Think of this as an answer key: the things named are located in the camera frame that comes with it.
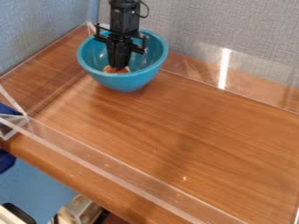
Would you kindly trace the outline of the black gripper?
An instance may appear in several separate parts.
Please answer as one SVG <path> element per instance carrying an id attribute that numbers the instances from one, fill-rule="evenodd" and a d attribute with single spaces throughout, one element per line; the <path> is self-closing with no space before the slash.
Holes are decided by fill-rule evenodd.
<path id="1" fill-rule="evenodd" d="M 138 31 L 138 20 L 146 18 L 141 15 L 141 6 L 146 7 L 142 0 L 108 0 L 109 3 L 109 27 L 94 23 L 94 39 L 106 43 L 108 64 L 122 69 L 128 66 L 130 51 L 144 54 L 146 48 L 146 36 Z M 105 30 L 112 35 L 112 40 L 100 34 Z"/>

